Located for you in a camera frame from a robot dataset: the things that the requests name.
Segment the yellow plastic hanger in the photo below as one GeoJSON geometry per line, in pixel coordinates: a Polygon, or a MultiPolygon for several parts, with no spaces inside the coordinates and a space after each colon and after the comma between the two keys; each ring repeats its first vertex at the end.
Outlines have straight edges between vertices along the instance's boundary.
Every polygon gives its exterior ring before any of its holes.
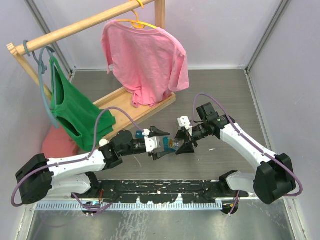
{"type": "Polygon", "coordinates": [[[140,21],[139,15],[135,10],[132,10],[132,12],[135,15],[135,19],[117,19],[117,21],[122,22],[122,23],[131,23],[132,26],[136,29],[144,29],[145,27],[149,27],[152,29],[157,28],[157,26],[155,26],[155,25],[140,21]]]}

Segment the red folded cloth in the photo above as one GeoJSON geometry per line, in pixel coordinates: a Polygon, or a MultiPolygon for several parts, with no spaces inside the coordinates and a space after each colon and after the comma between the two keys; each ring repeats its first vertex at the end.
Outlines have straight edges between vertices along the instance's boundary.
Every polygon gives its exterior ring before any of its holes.
{"type": "Polygon", "coordinates": [[[62,126],[55,128],[52,125],[42,143],[41,153],[46,158],[66,158],[76,156],[79,149],[62,126]]]}

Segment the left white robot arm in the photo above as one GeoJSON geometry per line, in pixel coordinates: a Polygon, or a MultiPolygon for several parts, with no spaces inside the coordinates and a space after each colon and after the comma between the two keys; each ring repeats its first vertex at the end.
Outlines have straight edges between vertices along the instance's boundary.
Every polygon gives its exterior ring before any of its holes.
{"type": "Polygon", "coordinates": [[[137,139],[130,131],[121,130],[110,142],[90,153],[64,158],[36,154],[15,174],[17,187],[11,198],[14,200],[19,193],[22,205],[36,203],[54,193],[71,192],[95,198],[100,193],[100,185],[88,176],[78,182],[75,176],[113,169],[123,163],[123,156],[147,153],[157,160],[167,154],[158,151],[161,148],[160,138],[166,136],[169,136],[168,132],[155,126],[139,131],[137,139]]]}

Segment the wooden clothes rack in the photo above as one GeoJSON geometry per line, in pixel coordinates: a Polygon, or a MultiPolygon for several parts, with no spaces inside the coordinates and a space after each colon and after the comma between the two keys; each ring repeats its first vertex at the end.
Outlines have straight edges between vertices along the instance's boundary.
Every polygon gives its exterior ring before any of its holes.
{"type": "MultiPolygon", "coordinates": [[[[165,27],[165,12],[166,12],[165,0],[132,0],[124,4],[115,6],[106,11],[103,11],[101,13],[95,14],[91,17],[85,18],[71,25],[55,30],[53,32],[47,33],[41,37],[30,40],[29,42],[26,43],[26,48],[30,52],[35,52],[36,50],[39,50],[42,47],[45,47],[47,45],[52,45],[58,41],[64,40],[70,36],[78,34],[82,31],[85,31],[89,28],[102,24],[111,19],[118,19],[118,17],[123,14],[126,14],[138,8],[142,8],[141,4],[146,6],[147,4],[150,4],[152,2],[155,2],[154,4],[155,25],[157,27],[165,27]]],[[[31,79],[38,86],[40,86],[39,74],[36,72],[36,70],[34,70],[31,64],[24,57],[27,54],[24,48],[24,45],[21,44],[21,45],[15,46],[13,43],[9,43],[6,46],[9,52],[12,54],[12,56],[16,59],[16,61],[20,64],[20,66],[25,70],[25,72],[31,77],[31,79]]],[[[102,70],[103,70],[102,68],[100,69],[99,68],[97,69],[77,68],[75,70],[75,73],[101,72],[102,70]]],[[[168,97],[167,99],[165,99],[164,101],[162,101],[161,103],[157,104],[154,107],[141,106],[139,108],[135,108],[130,104],[131,96],[132,95],[129,92],[127,92],[124,87],[121,87],[107,94],[106,96],[98,99],[97,101],[94,102],[94,104],[100,109],[105,109],[108,107],[118,107],[118,108],[122,107],[125,111],[127,111],[128,114],[132,114],[131,116],[133,117],[133,120],[135,120],[137,123],[141,123],[147,120],[148,118],[152,117],[159,111],[163,110],[164,108],[168,107],[169,105],[173,104],[176,101],[176,95],[172,93],[170,97],[168,97]]],[[[121,131],[123,129],[130,130],[134,127],[134,124],[131,123],[131,121],[128,120],[127,118],[125,119],[125,116],[122,115],[121,113],[116,113],[115,110],[111,111],[111,113],[114,114],[114,116],[117,118],[116,124],[114,125],[114,131],[106,135],[104,138],[110,139],[111,137],[114,137],[118,131],[121,131]]]]}

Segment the green tank top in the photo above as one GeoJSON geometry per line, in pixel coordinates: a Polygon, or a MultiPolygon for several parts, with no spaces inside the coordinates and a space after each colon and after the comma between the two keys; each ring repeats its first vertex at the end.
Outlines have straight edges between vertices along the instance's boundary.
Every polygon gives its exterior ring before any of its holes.
{"type": "Polygon", "coordinates": [[[94,146],[96,120],[102,110],[69,82],[54,56],[49,62],[52,115],[80,149],[90,152],[94,146]]]}

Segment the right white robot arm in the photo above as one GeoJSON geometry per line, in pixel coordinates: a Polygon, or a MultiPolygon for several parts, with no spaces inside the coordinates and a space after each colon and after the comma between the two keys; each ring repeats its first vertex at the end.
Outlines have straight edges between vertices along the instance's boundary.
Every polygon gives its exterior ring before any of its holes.
{"type": "Polygon", "coordinates": [[[276,154],[263,147],[250,137],[230,116],[219,115],[209,102],[196,109],[201,121],[192,126],[187,116],[177,119],[176,140],[183,144],[176,155],[194,153],[198,141],[209,136],[230,145],[253,168],[254,173],[241,173],[237,170],[220,176],[219,191],[231,197],[236,191],[255,194],[263,203],[270,205],[296,189],[296,179],[291,158],[276,154]]]}

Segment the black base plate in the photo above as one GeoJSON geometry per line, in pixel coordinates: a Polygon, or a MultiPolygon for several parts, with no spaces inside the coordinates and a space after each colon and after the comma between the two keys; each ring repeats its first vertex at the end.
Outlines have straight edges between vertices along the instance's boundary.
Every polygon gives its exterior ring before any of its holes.
{"type": "Polygon", "coordinates": [[[215,203],[217,198],[235,198],[237,192],[214,180],[103,180],[93,189],[77,194],[80,199],[101,198],[105,203],[184,204],[215,203]]]}

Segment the pink t-shirt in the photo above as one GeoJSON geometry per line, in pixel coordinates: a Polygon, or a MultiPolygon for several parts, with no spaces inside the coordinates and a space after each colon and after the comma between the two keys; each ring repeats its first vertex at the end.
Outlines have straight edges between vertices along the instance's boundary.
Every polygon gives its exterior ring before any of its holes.
{"type": "Polygon", "coordinates": [[[131,93],[135,108],[153,107],[189,88],[187,52],[160,27],[137,29],[112,20],[103,28],[101,45],[107,70],[131,93]]]}

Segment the teal pill box pair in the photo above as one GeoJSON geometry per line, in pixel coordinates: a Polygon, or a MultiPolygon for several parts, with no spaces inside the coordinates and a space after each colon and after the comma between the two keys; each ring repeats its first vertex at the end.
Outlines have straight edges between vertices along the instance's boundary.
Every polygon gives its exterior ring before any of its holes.
{"type": "Polygon", "coordinates": [[[144,138],[143,132],[141,130],[137,130],[135,133],[135,138],[136,139],[143,139],[144,138]]]}

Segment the grey-blue plastic hanger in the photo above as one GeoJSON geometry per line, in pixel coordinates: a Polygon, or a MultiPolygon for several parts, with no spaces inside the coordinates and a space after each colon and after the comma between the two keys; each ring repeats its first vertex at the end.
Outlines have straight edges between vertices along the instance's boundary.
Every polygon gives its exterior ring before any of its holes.
{"type": "MultiPolygon", "coordinates": [[[[33,59],[38,64],[39,86],[40,86],[41,97],[42,97],[42,100],[43,100],[43,103],[44,103],[44,107],[45,107],[46,113],[47,113],[52,125],[56,129],[59,129],[60,125],[59,125],[56,117],[52,113],[52,108],[50,108],[50,106],[48,104],[48,101],[47,101],[46,94],[45,94],[45,84],[44,84],[44,81],[43,81],[43,74],[48,70],[48,67],[43,62],[43,54],[44,54],[45,50],[47,51],[50,60],[52,60],[53,57],[54,57],[55,50],[50,46],[43,47],[40,50],[39,57],[36,56],[36,53],[34,51],[32,52],[32,56],[33,56],[33,59]]],[[[53,96],[54,96],[54,99],[53,99],[54,100],[53,110],[54,110],[56,108],[56,106],[57,106],[57,90],[56,90],[57,81],[56,81],[56,76],[55,75],[53,75],[52,80],[53,80],[53,96]]]]}

